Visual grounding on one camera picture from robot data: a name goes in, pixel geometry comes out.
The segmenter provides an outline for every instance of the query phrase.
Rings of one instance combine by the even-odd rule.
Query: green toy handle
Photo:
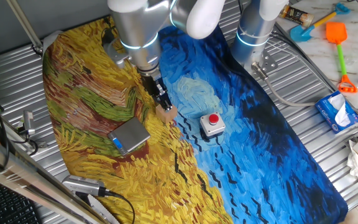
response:
[[[342,75],[347,75],[346,66],[345,66],[345,58],[343,57],[342,46],[340,44],[338,44],[336,46],[336,48],[338,49],[338,56],[339,56],[339,62],[341,63]]]

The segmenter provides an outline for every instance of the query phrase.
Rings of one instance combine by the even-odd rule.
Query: red button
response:
[[[209,123],[214,125],[219,121],[219,117],[216,114],[211,114],[209,116]]]

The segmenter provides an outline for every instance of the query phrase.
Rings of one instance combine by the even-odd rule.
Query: metal bracket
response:
[[[107,53],[107,55],[111,58],[111,60],[119,67],[124,68],[125,67],[125,59],[130,59],[128,53],[118,53],[116,49],[112,46],[115,41],[117,41],[118,38],[114,39],[109,44],[104,44],[103,48],[104,51]]]
[[[262,60],[263,62],[260,63],[260,67],[262,67],[262,70],[265,73],[269,73],[277,69],[278,67],[277,62],[272,58],[272,56],[270,56],[267,50],[264,50]]]

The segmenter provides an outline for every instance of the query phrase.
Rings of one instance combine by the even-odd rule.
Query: blue tissue box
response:
[[[338,94],[341,94],[339,91],[336,91],[332,93],[331,95],[328,95],[324,97],[323,99],[319,100],[316,103],[317,110],[320,111],[320,113],[323,115],[327,123],[330,125],[330,127],[333,129],[334,133],[337,134],[341,132],[342,130],[345,130],[346,128],[352,126],[353,124],[358,123],[358,115],[354,110],[351,108],[351,106],[345,101],[345,107],[346,107],[346,113],[349,117],[349,120],[351,121],[346,127],[342,127],[338,125],[335,122],[335,116],[338,113],[338,110],[335,109],[331,103],[328,101],[328,99],[332,96],[336,96]]]

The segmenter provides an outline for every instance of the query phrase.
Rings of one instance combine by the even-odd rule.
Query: small gray box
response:
[[[108,136],[122,155],[131,152],[150,138],[149,132],[136,117],[110,132]]]

